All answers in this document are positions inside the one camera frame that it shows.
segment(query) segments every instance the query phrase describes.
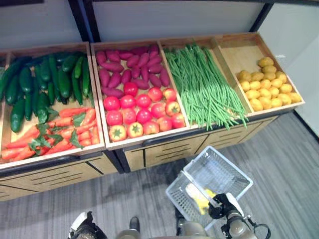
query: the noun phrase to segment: wooden crate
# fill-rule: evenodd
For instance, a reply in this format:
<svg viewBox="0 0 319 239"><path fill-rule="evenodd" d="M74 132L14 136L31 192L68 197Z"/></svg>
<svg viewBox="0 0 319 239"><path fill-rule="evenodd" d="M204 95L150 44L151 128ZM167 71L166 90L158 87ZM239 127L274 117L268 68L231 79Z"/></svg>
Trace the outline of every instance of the wooden crate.
<svg viewBox="0 0 319 239"><path fill-rule="evenodd" d="M5 69L7 69L9 67L10 64L10 59L9 59L9 53L8 52L0 52L0 66L4 67ZM4 118L4 108L5 108L5 100L3 100L1 102L1 106L0 106L0 121L1 119ZM2 129L3 127L0 126L0 135L2 135Z"/></svg>
<svg viewBox="0 0 319 239"><path fill-rule="evenodd" d="M206 140L208 132L124 151L131 171L173 162L194 155Z"/></svg>
<svg viewBox="0 0 319 239"><path fill-rule="evenodd" d="M59 153L55 153L51 155L44 155L44 156L29 158L29 159L25 159L18 162L3 163L3 164L0 164L0 169L16 167L22 164L29 164L29 163L38 162L41 160L58 158L61 156L66 156L66 155L83 155L83 154L88 154L92 152L102 151L105 149L101 117L99 114L99 102L98 102L98 98L96 94L96 86L95 86L95 79L94 79L94 73L93 73L93 67L92 67L91 52L90 52L90 47L88 42L31 47L31 48L24 48L24 49L9 49L7 63L10 63L15 57L20 57L20 56L37 57L37 56L46 55L49 53L54 53L59 51L69 51L69 52L82 51L87 54L89 70L90 70L90 78L91 78L91 87L92 87L93 99L94 99L94 107L96 109L97 128L99 132L100 143L95 145L90 145L88 147L85 147L84 149L77 148L77 149L72 149L72 150L59 152ZM90 105L91 103L89 99L83 99L83 106L90 106ZM76 107L80 107L77 101L73 103L69 103L67 105L63 105L62 103L56 102L52 106L52 108L56 111L60 111L65 108L76 108ZM9 142L13 142L17 140L31 126L38 123L37 118L33 115L31 121L24 121L23 128L19 133L14 133L10 129L11 110L12 110L12 107L5 104L3 99L2 106L1 106L1 119L0 119L0 127L2 128L1 148L3 148L3 146Z"/></svg>
<svg viewBox="0 0 319 239"><path fill-rule="evenodd" d="M208 135L205 142L197 150L196 154L201 153L207 146L211 145L216 149L229 147L235 144L246 142L251 139L255 134L261 131L264 127L274 121L277 116L256 120L247 123L247 128L240 124L227 129L220 129L213 131Z"/></svg>
<svg viewBox="0 0 319 239"><path fill-rule="evenodd" d="M187 44L196 43L200 47L206 47L209 49L214 62L218 66L221 73L226 78L229 85L235 90L239 99L241 100L243 107L246 113L251 112L250 105L245 101L244 91L241 89L240 85L236 82L233 74L231 73L224 57L222 56L220 49L217 45L217 42L214 40L213 36L191 36L191 37L178 37L178 38L165 38L159 40L162 48L184 48ZM195 123L191 123L191 128L198 128L198 125Z"/></svg>
<svg viewBox="0 0 319 239"><path fill-rule="evenodd" d="M115 167L102 153L86 160L2 178L0 183L34 192L44 192L115 172L117 172Z"/></svg>
<svg viewBox="0 0 319 239"><path fill-rule="evenodd" d="M184 118L185 118L185 123L186 123L186 127L183 128L177 128L177 129L172 129L166 132L160 132L157 134L153 134L153 135L144 135L141 137L137 137L137 138L128 138L126 140L123 141L119 141L119 142L111 142L109 139L109 127L107 125L106 119L104 117L104 115L106 114L106 111L104 110L103 107L103 99L104 99L104 95L101 92L101 84L100 84L100 79L99 79L99 66L97 65L97 61L95 58L95 53L100 51L100 50L106 50L106 49L126 49L126 50L130 50L132 48L135 47L139 47L139 46L148 46L151 44L158 44L159 49L160 49L160 55L163 58L162 64L163 66L167 69L168 74L170 76L170 80L171 80L171 84L168 87L172 87L176 90L176 85L174 83L174 80L170 74L170 70L165 58L165 54L164 51L160 45L160 43L156 40L144 40L144 41L129 41L129 42L101 42L101 43L93 43L91 44L91 52L92 52L92 61L93 61L93 68L94 68L94 74L95 74L95 84L97 86L97 93L98 93L98 99L99 99L99 105L100 105L100 112L101 112L101 119L102 119L102 125L103 125L103 130L104 130L104 137L105 137L105 142L106 142L106 148L109 150L113 150L113 149L118 149L118 148L123 148L123 147L128 147L128 146L133 146L133 145L137 145L137 144L141 144L143 143L145 140L151 139L151 138L155 138L155 137L160 137L160 136L164 136L164 135L169 135L169 134L173 134L173 133L177 133L177 132L182 132L185 131L187 129L189 129L189 122L187 120L187 116L185 113L185 109L182 105L181 99L179 94L177 94L177 102L180 105L180 109L181 109L181 113L183 114ZM120 86L118 86L118 89L123 89L123 84L121 84ZM140 90L139 89L139 93L147 93L146 91Z"/></svg>
<svg viewBox="0 0 319 239"><path fill-rule="evenodd" d="M265 56L273 59L274 66L277 68L278 71L282 71L285 73L259 33L216 35L214 36L214 39L218 45L219 51L221 52L223 58L226 61L226 64L228 65L233 75L234 80L236 81L240 89L241 86L236 77L236 74L238 74L241 70L247 70L249 72L260 71L260 67L257 65L257 63L261 58ZM292 92L296 92L299 94L296 86L288 75L287 84L290 84L293 87ZM255 112L250 106L249 100L247 99L246 95L243 92L242 94L243 95L241 96L241 100L245 101L245 104L248 105L251 110L251 112L247 115L248 117L268 114L271 112L280 112L282 110L292 110L297 106L303 105L305 103L305 101L302 99L301 102L291 105Z"/></svg>
<svg viewBox="0 0 319 239"><path fill-rule="evenodd" d="M11 186L0 185L0 202L23 197L34 193L36 192L20 188L14 188Z"/></svg>

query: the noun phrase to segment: tomato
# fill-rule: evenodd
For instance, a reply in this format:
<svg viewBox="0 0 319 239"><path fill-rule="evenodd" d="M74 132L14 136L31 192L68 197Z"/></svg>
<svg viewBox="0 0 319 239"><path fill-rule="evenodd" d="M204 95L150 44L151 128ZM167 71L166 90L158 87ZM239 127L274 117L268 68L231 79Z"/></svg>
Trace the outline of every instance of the tomato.
<svg viewBox="0 0 319 239"><path fill-rule="evenodd" d="M166 102L171 102L176 100L176 91L172 88L166 88L163 91L164 98Z"/></svg>
<svg viewBox="0 0 319 239"><path fill-rule="evenodd" d="M110 128L109 136L111 141L117 142L126 139L126 131L123 125L114 125Z"/></svg>
<svg viewBox="0 0 319 239"><path fill-rule="evenodd" d="M184 116L181 113L178 114L174 114L171 117L171 121L173 124L173 128L182 128L185 127L185 120L184 120Z"/></svg>
<svg viewBox="0 0 319 239"><path fill-rule="evenodd" d="M108 96L103 100L103 106L106 111L118 110L120 108L120 101L115 96Z"/></svg>
<svg viewBox="0 0 319 239"><path fill-rule="evenodd" d="M140 123L146 123L152 119L152 114L147 109L141 109L137 114L137 120Z"/></svg>
<svg viewBox="0 0 319 239"><path fill-rule="evenodd" d="M122 110L123 123L131 124L136 121L136 113L135 110L128 108Z"/></svg>
<svg viewBox="0 0 319 239"><path fill-rule="evenodd" d="M146 122L143 125L143 131L144 131L144 134L154 134L160 131L160 127L158 123L150 121L150 122Z"/></svg>
<svg viewBox="0 0 319 239"><path fill-rule="evenodd" d="M128 127L128 135L130 138L136 138L136 137L142 136L143 126L138 122L131 123Z"/></svg>
<svg viewBox="0 0 319 239"><path fill-rule="evenodd" d="M134 99L134 97L131 96L131 95L123 96L123 97L120 99L120 102L121 102L121 107L122 107L123 109L126 109L126 108L134 108L135 105L136 105L135 99Z"/></svg>
<svg viewBox="0 0 319 239"><path fill-rule="evenodd" d="M139 90L138 86L134 82L126 82L123 89L125 95L131 95L133 97L136 96Z"/></svg>
<svg viewBox="0 0 319 239"><path fill-rule="evenodd" d="M122 114L119 111L108 111L106 113L106 122L109 126L122 124Z"/></svg>
<svg viewBox="0 0 319 239"><path fill-rule="evenodd" d="M159 118L157 120L157 123L159 124L159 129L161 132L171 130L171 128L172 128L172 121L167 116Z"/></svg>
<svg viewBox="0 0 319 239"><path fill-rule="evenodd" d="M164 103L156 103L152 106L151 112L153 117L160 118L165 116L165 104Z"/></svg>
<svg viewBox="0 0 319 239"><path fill-rule="evenodd" d="M166 103L165 112L168 116L173 116L180 112L179 104L176 101Z"/></svg>
<svg viewBox="0 0 319 239"><path fill-rule="evenodd" d="M161 92L160 88L152 87L149 89L148 96L153 102L157 102L162 99L163 93Z"/></svg>
<svg viewBox="0 0 319 239"><path fill-rule="evenodd" d="M136 98L136 104L141 108L148 108L152 103L150 97L147 94L140 94Z"/></svg>

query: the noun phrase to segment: carrot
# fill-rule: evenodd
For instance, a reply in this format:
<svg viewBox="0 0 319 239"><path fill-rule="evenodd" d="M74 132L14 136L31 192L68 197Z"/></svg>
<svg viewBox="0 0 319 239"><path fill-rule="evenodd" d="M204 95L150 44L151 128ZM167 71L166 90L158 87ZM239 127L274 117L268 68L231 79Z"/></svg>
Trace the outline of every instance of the carrot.
<svg viewBox="0 0 319 239"><path fill-rule="evenodd" d="M79 142L81 146L89 146L92 145L92 139L88 138Z"/></svg>
<svg viewBox="0 0 319 239"><path fill-rule="evenodd" d="M65 118L56 119L56 120L48 122L48 125L50 126L50 128L53 128L55 126L57 127L71 126L73 125L73 118L65 117Z"/></svg>
<svg viewBox="0 0 319 239"><path fill-rule="evenodd" d="M51 131L50 131L49 129L46 129L46 130L45 130L45 133L46 133L46 134L51 134Z"/></svg>
<svg viewBox="0 0 319 239"><path fill-rule="evenodd" d="M55 139L53 139L53 138L49 138L48 140L47 140L47 142L52 146L53 145L53 143L54 143L54 141L55 141ZM44 155L47 151L49 151L50 150L50 148L49 147L42 147L41 149L40 149L40 154L39 155Z"/></svg>
<svg viewBox="0 0 319 239"><path fill-rule="evenodd" d="M98 128L96 126L93 127L92 129L92 144L98 144L100 143L100 138L99 138L99 132Z"/></svg>
<svg viewBox="0 0 319 239"><path fill-rule="evenodd" d="M89 109L86 114L85 114L85 117L81 123L81 125L86 125L86 124L89 124L91 123L93 120L95 120L95 109L94 108L91 108Z"/></svg>
<svg viewBox="0 0 319 239"><path fill-rule="evenodd" d="M79 141L82 141L82 140L85 140L85 139L89 139L89 138L92 138L92 135L89 131L85 131L81 134L78 135L78 140Z"/></svg>
<svg viewBox="0 0 319 239"><path fill-rule="evenodd" d="M76 134L79 135L79 134L89 130L90 128L92 128L94 126L96 126L96 120L94 120L93 122L91 122L89 124L82 125L82 126L79 126L79 127L75 127Z"/></svg>
<svg viewBox="0 0 319 239"><path fill-rule="evenodd" d="M34 156L35 152L32 151L29 146L26 146L23 148L23 150L18 154L17 157L12 159L12 162L24 160L26 158L30 158L31 156Z"/></svg>
<svg viewBox="0 0 319 239"><path fill-rule="evenodd" d="M63 139L61 142L58 142L55 146L50 148L44 155L66 151L70 149L71 146L72 145L66 139Z"/></svg>
<svg viewBox="0 0 319 239"><path fill-rule="evenodd" d="M28 143L31 143L33 139L35 139L37 136L32 136L28 138L19 139L15 142L8 143L5 147L6 148L22 148L26 147Z"/></svg>
<svg viewBox="0 0 319 239"><path fill-rule="evenodd" d="M37 135L39 136L39 130L37 127L34 125L32 126L27 132L24 133L18 140L23 139L23 138L29 138L31 136Z"/></svg>
<svg viewBox="0 0 319 239"><path fill-rule="evenodd" d="M65 139L70 139L74 129L75 129L75 127L63 129L63 130L61 130L61 132L59 134Z"/></svg>
<svg viewBox="0 0 319 239"><path fill-rule="evenodd" d="M24 148L8 148L1 151L2 159L8 160L17 157Z"/></svg>
<svg viewBox="0 0 319 239"><path fill-rule="evenodd" d="M87 112L91 107L81 107L81 108L68 108L63 109L59 112L61 118L70 117L74 115L78 115L80 113Z"/></svg>

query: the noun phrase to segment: green cucumber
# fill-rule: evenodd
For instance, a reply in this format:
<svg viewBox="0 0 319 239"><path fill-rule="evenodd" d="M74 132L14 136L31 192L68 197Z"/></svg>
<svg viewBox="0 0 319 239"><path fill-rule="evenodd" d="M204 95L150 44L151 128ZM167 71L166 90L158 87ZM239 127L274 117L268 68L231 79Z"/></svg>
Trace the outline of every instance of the green cucumber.
<svg viewBox="0 0 319 239"><path fill-rule="evenodd" d="M56 60L53 54L49 55L49 66L54 87L58 88L58 69L56 68Z"/></svg>
<svg viewBox="0 0 319 239"><path fill-rule="evenodd" d="M73 67L75 66L80 54L79 53L73 53L72 55L69 55L62 64L62 70L64 72L70 72L72 71Z"/></svg>
<svg viewBox="0 0 319 239"><path fill-rule="evenodd" d="M22 121L24 118L25 99L18 100L12 108L10 115L11 130L18 133L21 130Z"/></svg>
<svg viewBox="0 0 319 239"><path fill-rule="evenodd" d="M39 86L35 77L33 77L33 93L32 93L32 111L35 116L38 115L38 99L39 99Z"/></svg>
<svg viewBox="0 0 319 239"><path fill-rule="evenodd" d="M54 96L54 85L52 82L49 82L48 84L48 96L49 96L50 105L53 105L55 96Z"/></svg>
<svg viewBox="0 0 319 239"><path fill-rule="evenodd" d="M61 102L62 102L62 104L67 105L68 104L68 98L61 97Z"/></svg>
<svg viewBox="0 0 319 239"><path fill-rule="evenodd" d="M22 64L24 65L31 60L32 60L31 56L19 56L19 57L15 57L14 60L11 62L11 64L15 62L22 62Z"/></svg>
<svg viewBox="0 0 319 239"><path fill-rule="evenodd" d="M30 68L23 67L19 75L19 83L22 91L25 93L31 93L33 88L33 80Z"/></svg>
<svg viewBox="0 0 319 239"><path fill-rule="evenodd" d="M39 88L43 91L48 89L48 84L41 77L41 66L36 65L34 67L36 81L38 82Z"/></svg>
<svg viewBox="0 0 319 239"><path fill-rule="evenodd" d="M41 92L39 95L39 101L37 106L39 123L45 123L48 120L48 110L50 106L49 97L45 92Z"/></svg>
<svg viewBox="0 0 319 239"><path fill-rule="evenodd" d="M9 83L8 89L5 92L5 102L8 105L12 106L15 103L19 88L19 77L18 75L15 75Z"/></svg>
<svg viewBox="0 0 319 239"><path fill-rule="evenodd" d="M16 95L16 101L20 100L21 98L24 98L24 92L22 91L21 87L18 87L18 93Z"/></svg>
<svg viewBox="0 0 319 239"><path fill-rule="evenodd" d="M82 93L80 89L80 79L75 78L75 69L72 71L71 80L74 96L79 104L83 105Z"/></svg>
<svg viewBox="0 0 319 239"><path fill-rule="evenodd" d="M90 92L90 73L89 73L89 63L88 58L83 59L82 63L82 91L85 97L88 97Z"/></svg>
<svg viewBox="0 0 319 239"><path fill-rule="evenodd" d="M75 67L74 67L74 76L76 79L79 79L80 76L81 76L81 72L82 72L82 62L84 60L84 56L80 56L78 61L76 62L75 64Z"/></svg>
<svg viewBox="0 0 319 239"><path fill-rule="evenodd" d="M58 71L58 80L61 96L68 98L71 92L71 82L68 74L64 72L62 68Z"/></svg>
<svg viewBox="0 0 319 239"><path fill-rule="evenodd" d="M12 77L14 75L17 75L19 73L20 68L23 66L23 64L25 62L28 62L30 59L31 57L22 57L16 60L3 73L1 81L0 81L0 101L3 98L5 90L7 86L9 85L10 80L12 80Z"/></svg>
<svg viewBox="0 0 319 239"><path fill-rule="evenodd" d="M25 119L30 121L32 116L32 94L25 95L24 114Z"/></svg>
<svg viewBox="0 0 319 239"><path fill-rule="evenodd" d="M41 63L41 78L48 82L51 79L51 72L49 66L49 58L45 57Z"/></svg>
<svg viewBox="0 0 319 239"><path fill-rule="evenodd" d="M58 63L62 63L65 60L65 58L67 58L70 54L70 52L60 51L54 53L54 57Z"/></svg>
<svg viewBox="0 0 319 239"><path fill-rule="evenodd" d="M56 97L56 100L58 102L61 102L61 95L60 95L60 92L59 92L59 90L57 88L54 88L54 95Z"/></svg>
<svg viewBox="0 0 319 239"><path fill-rule="evenodd" d="M39 56L39 57L35 57L35 58L32 58L29 62L27 62L25 65L27 67L32 67L32 66L35 66L37 64L40 64L42 61L43 61L43 58L45 56Z"/></svg>

